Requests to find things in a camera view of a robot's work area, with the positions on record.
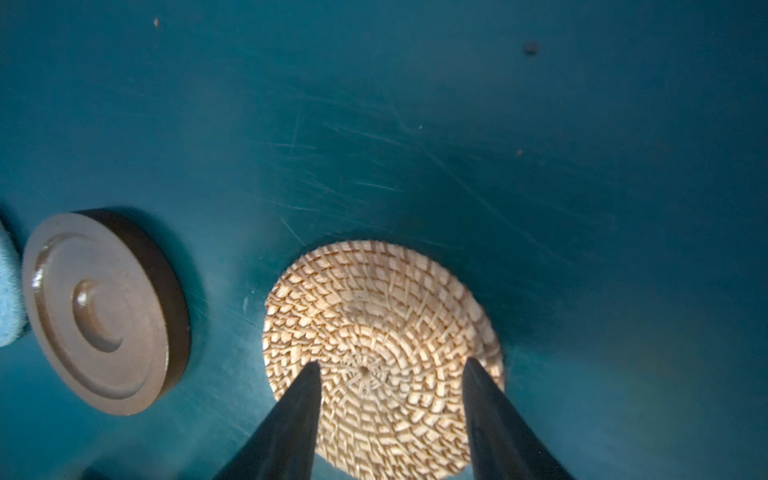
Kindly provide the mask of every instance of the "woven coaster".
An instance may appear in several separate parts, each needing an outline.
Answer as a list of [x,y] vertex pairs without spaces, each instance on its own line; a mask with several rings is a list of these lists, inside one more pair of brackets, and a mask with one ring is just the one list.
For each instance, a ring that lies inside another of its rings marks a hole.
[[361,480],[459,473],[470,462],[466,359],[504,387],[496,334],[467,288],[422,254],[376,241],[299,258],[266,300],[263,354],[275,399],[319,362],[316,451]]

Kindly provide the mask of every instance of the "teal surface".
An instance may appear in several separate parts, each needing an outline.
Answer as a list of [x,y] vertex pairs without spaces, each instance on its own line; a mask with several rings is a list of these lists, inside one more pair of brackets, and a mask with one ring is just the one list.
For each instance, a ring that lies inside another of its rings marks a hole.
[[274,404],[270,287],[360,237],[475,293],[507,396],[577,478],[765,478],[764,9],[3,2],[0,216],[23,244],[52,214],[126,213],[193,345],[127,418],[34,335],[0,349],[0,478],[212,476]]

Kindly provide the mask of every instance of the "light blue towel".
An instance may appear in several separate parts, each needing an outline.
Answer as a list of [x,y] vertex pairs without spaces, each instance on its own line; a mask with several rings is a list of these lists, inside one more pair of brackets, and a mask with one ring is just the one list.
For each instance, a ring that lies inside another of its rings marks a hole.
[[11,237],[0,223],[0,347],[16,340],[26,323],[22,264]]

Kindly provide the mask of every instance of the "dark spot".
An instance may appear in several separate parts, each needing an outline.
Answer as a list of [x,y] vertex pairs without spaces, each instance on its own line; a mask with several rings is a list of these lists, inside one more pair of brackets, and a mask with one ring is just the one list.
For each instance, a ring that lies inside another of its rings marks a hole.
[[523,44],[523,53],[528,57],[532,57],[538,53],[538,43],[535,41],[527,41]]

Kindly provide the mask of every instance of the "scratch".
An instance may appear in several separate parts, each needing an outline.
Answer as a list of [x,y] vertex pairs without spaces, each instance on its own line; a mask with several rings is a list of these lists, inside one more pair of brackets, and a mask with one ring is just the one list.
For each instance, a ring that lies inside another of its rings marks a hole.
[[298,98],[304,101],[333,105],[335,107],[346,108],[352,111],[374,111],[376,113],[383,112],[382,106],[380,104],[370,103],[365,101],[356,101],[355,103],[349,103],[346,101],[334,100],[332,98],[322,98],[314,95],[300,95]]
[[159,114],[153,114],[153,113],[145,113],[140,111],[125,111],[125,110],[102,110],[98,107],[94,107],[94,111],[96,113],[102,114],[102,115],[114,115],[115,117],[135,117],[135,118],[157,118],[160,115]]
[[290,143],[290,144],[277,144],[271,141],[258,141],[258,140],[248,140],[247,142],[253,145],[266,145],[267,147],[286,147],[286,148],[290,148],[291,151],[293,151],[294,148],[306,148],[307,150],[317,150],[316,147],[313,147],[312,145],[304,145],[304,144],[296,143],[295,135],[293,137],[293,143]]
[[538,203],[540,205],[544,205],[546,207],[549,207],[549,208],[551,208],[552,210],[554,210],[556,212],[560,212],[561,214],[568,215],[569,217],[574,218],[576,220],[579,220],[582,223],[586,223],[587,225],[595,225],[596,227],[603,227],[604,226],[603,222],[601,222],[599,220],[592,220],[591,218],[587,218],[587,217],[585,217],[582,214],[578,214],[578,213],[574,212],[573,210],[570,210],[570,209],[565,208],[565,207],[561,207],[561,206],[559,206],[557,204],[554,204],[552,202],[547,202],[545,200],[541,200],[541,199],[536,198],[536,197],[528,197],[528,196],[526,196],[526,198],[528,198],[532,202],[535,202],[535,203]]
[[104,88],[106,90],[118,93],[118,94],[127,95],[129,97],[152,98],[152,97],[150,97],[150,96],[148,96],[148,95],[146,95],[146,94],[144,94],[144,93],[142,93],[140,91],[133,91],[133,90],[128,90],[126,88],[115,87],[113,85],[106,84],[106,83],[104,83],[102,81],[92,80],[90,78],[81,77],[81,76],[76,75],[76,74],[69,74],[69,75],[72,76],[73,78],[78,79],[79,81],[84,82],[84,83],[87,83],[87,84],[90,84],[90,85],[94,85],[95,87],[101,87],[101,88]]
[[[223,403],[223,400],[219,397],[214,395],[213,393],[209,393],[209,396],[213,397],[216,401]],[[214,415],[217,416],[219,419],[221,419],[225,424],[229,425],[234,430],[237,430],[238,432],[244,434],[245,436],[251,435],[251,433],[237,425],[236,423],[232,422],[227,418],[227,415],[221,414],[218,412],[218,409],[212,409],[214,412]]]
[[299,136],[299,123],[301,122],[301,101],[296,109],[296,121],[293,123],[293,140],[290,142],[290,154],[293,155],[293,149],[296,148],[296,138]]
[[515,348],[512,350],[512,358],[509,361],[509,368],[507,369],[507,371],[509,372],[509,377],[510,378],[514,378],[515,377],[515,357],[518,354],[518,349],[519,348],[520,348],[519,345],[515,345]]
[[267,202],[268,204],[272,204],[272,205],[274,205],[276,207],[290,208],[291,210],[301,210],[301,211],[304,211],[304,212],[319,212],[319,211],[321,211],[319,208],[300,207],[298,205],[285,205],[285,204],[281,204],[280,202],[273,202],[271,200],[264,200],[263,198],[261,198],[260,200],[263,200],[263,201]]
[[604,185],[606,187],[614,188],[614,189],[618,189],[619,188],[619,186],[615,182],[612,182],[612,181],[610,181],[610,180],[608,180],[606,178],[598,177],[597,175],[589,174],[587,172],[575,170],[573,168],[566,167],[565,165],[562,165],[562,164],[557,165],[557,167],[560,168],[561,170],[565,171],[565,172],[568,172],[571,175],[574,175],[576,177],[584,178],[585,180],[593,181],[596,184],[601,184],[601,185]]
[[386,185],[369,184],[368,182],[350,182],[350,183],[355,185],[363,185],[364,187],[380,188],[382,190],[389,190],[392,192],[402,193],[402,190],[398,190],[397,188],[393,188],[393,187],[387,187]]
[[304,180],[303,178],[300,178],[300,179],[298,179],[298,181],[301,182],[302,184],[309,185],[310,187],[315,187],[317,189],[320,189],[320,190],[322,190],[323,192],[325,192],[327,194],[338,195],[334,189],[332,189],[331,187],[327,187],[326,185],[321,184],[317,180]]
[[443,247],[443,248],[452,248],[456,250],[464,250],[464,247],[455,247],[453,245],[446,245],[445,243],[440,242],[433,242],[431,240],[424,240],[423,238],[417,238],[417,237],[410,237],[413,240],[416,240],[417,242],[427,243],[428,245],[434,245],[436,247]]
[[286,222],[282,217],[280,217],[280,221],[283,222],[283,225],[286,226],[286,228],[288,229],[289,232],[291,232],[291,234],[294,236],[294,238],[296,238],[296,240],[298,240],[299,243],[301,243],[303,246],[306,247],[306,243],[304,243],[304,240],[301,240],[301,237],[296,235],[296,232],[293,231],[293,228],[290,227],[288,222]]
[[371,138],[373,140],[378,140],[378,141],[384,142],[386,144],[397,145],[398,147],[405,147],[405,145],[401,144],[397,140],[393,140],[393,139],[387,138],[387,137],[382,137],[380,135],[370,134],[370,133],[365,132],[365,131],[353,130],[352,128],[341,127],[339,125],[334,126],[334,125],[328,125],[327,123],[323,123],[323,125],[325,125],[326,127],[330,128],[331,130],[333,130],[333,131],[335,131],[336,133],[339,133],[339,134],[341,133],[340,131],[346,131],[346,132],[349,132],[350,134],[355,134],[355,135],[360,135],[361,137]]
[[35,185],[34,185],[34,184],[31,182],[31,180],[27,180],[27,178],[26,178],[27,176],[25,176],[25,175],[19,175],[19,174],[15,173],[15,172],[13,171],[13,169],[11,168],[11,166],[10,166],[10,165],[6,164],[6,165],[5,165],[5,169],[6,169],[6,170],[7,170],[7,171],[10,173],[10,175],[11,175],[11,176],[16,176],[17,178],[21,178],[21,179],[22,179],[22,183],[24,183],[24,184],[27,184],[27,186],[28,186],[28,187],[29,187],[29,188],[30,188],[32,191],[34,191],[34,192],[35,192],[35,193],[36,193],[36,194],[37,194],[39,197],[41,197],[41,198],[48,198],[48,197],[50,197],[50,195],[49,195],[49,194],[47,194],[45,191],[43,191],[43,190],[41,190],[41,189],[37,188],[37,187],[36,187],[36,186],[35,186]]
[[439,167],[441,170],[445,172],[446,175],[448,175],[454,182],[456,182],[467,194],[469,194],[472,198],[478,201],[488,212],[490,212],[494,217],[498,218],[504,225],[506,225],[510,230],[514,231],[516,234],[523,237],[525,240],[527,240],[531,245],[538,248],[542,252],[546,253],[550,257],[561,261],[562,263],[565,263],[566,265],[572,265],[573,262],[568,260],[567,258],[563,257],[559,253],[554,252],[552,249],[544,245],[543,243],[536,240],[536,238],[531,235],[528,231],[521,229],[514,223],[512,223],[507,217],[502,214],[496,207],[491,205],[485,198],[483,198],[480,194],[475,192],[472,187],[470,187],[464,180],[462,180],[457,174],[455,174],[453,171],[451,171],[446,165],[445,162],[443,162],[440,158],[438,158],[436,155],[434,155],[431,151],[427,149],[427,147],[424,146],[424,144],[419,141],[418,138],[416,138],[414,135],[410,134],[406,126],[402,123],[402,118],[400,117],[399,112],[397,111],[397,108],[392,103],[392,100],[389,100],[389,106],[392,108],[392,112],[395,115],[395,118],[403,132],[405,132],[407,135],[411,137],[411,140],[414,144],[416,144],[417,147],[422,151],[422,153],[432,161],[437,167]]
[[352,225],[356,225],[358,227],[368,228],[370,230],[388,231],[388,230],[382,229],[381,227],[377,227],[376,225],[373,225],[371,223],[361,222],[359,220],[355,220],[354,218],[352,218],[352,217],[350,217],[348,215],[336,214],[336,213],[334,213],[332,211],[323,211],[323,212],[320,212],[320,215],[323,215],[325,217],[330,217],[330,218],[336,218],[337,220],[341,220],[341,221],[350,223]]

